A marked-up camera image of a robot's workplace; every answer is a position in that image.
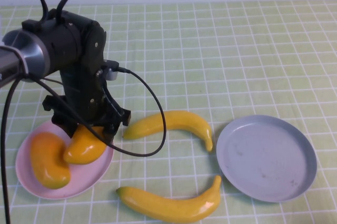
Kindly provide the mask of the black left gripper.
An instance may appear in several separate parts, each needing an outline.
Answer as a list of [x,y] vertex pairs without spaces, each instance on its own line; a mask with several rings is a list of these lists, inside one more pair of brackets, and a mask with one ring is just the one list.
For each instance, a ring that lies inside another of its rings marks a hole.
[[[117,72],[98,70],[89,74],[85,70],[60,70],[65,95],[61,97],[87,123],[103,126],[103,142],[112,144],[121,124],[127,126],[131,112],[122,108],[111,96],[106,81],[113,81]],[[70,138],[77,123],[54,113],[52,123],[60,127]]]

